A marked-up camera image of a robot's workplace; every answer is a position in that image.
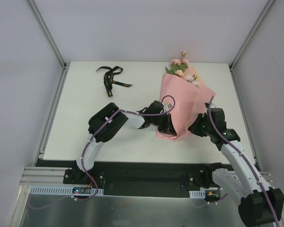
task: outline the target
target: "flower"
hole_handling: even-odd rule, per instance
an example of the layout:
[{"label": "flower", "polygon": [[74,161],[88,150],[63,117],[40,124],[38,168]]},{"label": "flower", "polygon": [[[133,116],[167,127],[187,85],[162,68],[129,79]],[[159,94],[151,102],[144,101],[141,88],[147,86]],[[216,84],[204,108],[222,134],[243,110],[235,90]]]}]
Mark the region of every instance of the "flower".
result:
[{"label": "flower", "polygon": [[189,61],[186,58],[182,58],[181,59],[181,64],[187,64],[187,66],[189,65]]},{"label": "flower", "polygon": [[197,81],[193,81],[192,82],[195,86],[197,86],[198,88],[200,87],[200,84]]},{"label": "flower", "polygon": [[192,81],[194,81],[194,78],[192,75],[187,75],[185,76],[185,80],[191,83]]},{"label": "flower", "polygon": [[179,77],[184,78],[184,73],[183,73],[182,70],[176,70],[175,73],[176,73],[176,75],[178,75]]},{"label": "flower", "polygon": [[173,65],[173,64],[181,65],[181,61],[179,59],[172,59],[170,61],[170,65]]}]

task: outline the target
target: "wrapping paper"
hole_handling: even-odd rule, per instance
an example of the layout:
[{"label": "wrapping paper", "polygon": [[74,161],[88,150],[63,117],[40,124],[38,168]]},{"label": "wrapping paper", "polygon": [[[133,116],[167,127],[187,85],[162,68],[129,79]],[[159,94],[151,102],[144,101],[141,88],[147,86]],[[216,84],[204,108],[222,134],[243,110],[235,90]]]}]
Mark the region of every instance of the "wrapping paper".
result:
[{"label": "wrapping paper", "polygon": [[[185,70],[185,75],[194,74],[198,76],[196,81],[200,83],[200,88],[178,76],[167,73],[163,75],[160,100],[162,100],[165,95],[171,95],[175,99],[175,108],[170,114],[177,136],[171,136],[157,131],[156,137],[168,140],[179,140],[191,134],[187,128],[194,123],[199,113],[206,112],[205,103],[209,102],[212,96],[215,96],[215,92],[206,87],[194,68]],[[173,100],[167,97],[164,99],[163,103],[173,104]]]}]

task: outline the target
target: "gray wall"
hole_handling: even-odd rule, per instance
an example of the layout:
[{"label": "gray wall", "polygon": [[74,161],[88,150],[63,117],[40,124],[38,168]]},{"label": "gray wall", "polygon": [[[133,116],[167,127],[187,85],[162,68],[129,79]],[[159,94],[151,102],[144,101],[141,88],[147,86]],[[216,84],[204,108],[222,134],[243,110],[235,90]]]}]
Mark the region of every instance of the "gray wall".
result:
[{"label": "gray wall", "polygon": [[69,61],[231,63],[267,0],[36,0]]},{"label": "gray wall", "polygon": [[234,71],[264,170],[284,192],[284,0],[277,0]]},{"label": "gray wall", "polygon": [[24,0],[0,0],[0,227],[32,164],[61,67]]}]

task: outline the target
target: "white table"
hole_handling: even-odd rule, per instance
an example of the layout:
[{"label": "white table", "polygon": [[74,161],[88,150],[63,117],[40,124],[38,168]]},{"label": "white table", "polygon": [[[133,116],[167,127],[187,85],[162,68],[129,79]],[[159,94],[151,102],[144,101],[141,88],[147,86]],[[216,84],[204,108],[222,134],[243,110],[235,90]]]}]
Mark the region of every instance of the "white table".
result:
[{"label": "white table", "polygon": [[[113,85],[107,96],[101,66],[120,66],[124,71],[116,81],[133,84],[126,88]],[[75,160],[87,141],[88,120],[109,102],[120,109],[137,111],[149,106],[160,95],[166,62],[72,62],[69,67],[44,160]],[[227,64],[192,63],[206,85],[216,92],[214,104],[223,108],[227,127],[240,136],[247,156],[254,162],[246,128]],[[152,163],[213,163],[228,160],[209,137],[187,136],[183,141],[155,137],[156,127],[137,130],[123,127],[101,149],[97,161]]]}]

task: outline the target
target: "ribbon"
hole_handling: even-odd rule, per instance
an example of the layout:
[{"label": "ribbon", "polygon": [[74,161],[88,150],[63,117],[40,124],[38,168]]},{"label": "ribbon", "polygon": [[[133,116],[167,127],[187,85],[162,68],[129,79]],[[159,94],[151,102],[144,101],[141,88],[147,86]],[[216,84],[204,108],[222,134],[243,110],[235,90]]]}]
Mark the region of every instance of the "ribbon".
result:
[{"label": "ribbon", "polygon": [[104,85],[105,85],[108,97],[113,96],[112,95],[112,84],[116,84],[116,85],[123,86],[123,87],[131,87],[132,86],[132,84],[125,84],[125,83],[113,80],[114,75],[118,75],[121,72],[123,72],[123,68],[116,66],[112,69],[112,68],[107,67],[107,66],[102,66],[102,67],[98,68],[96,71],[98,71],[100,69],[109,70],[104,75]]}]

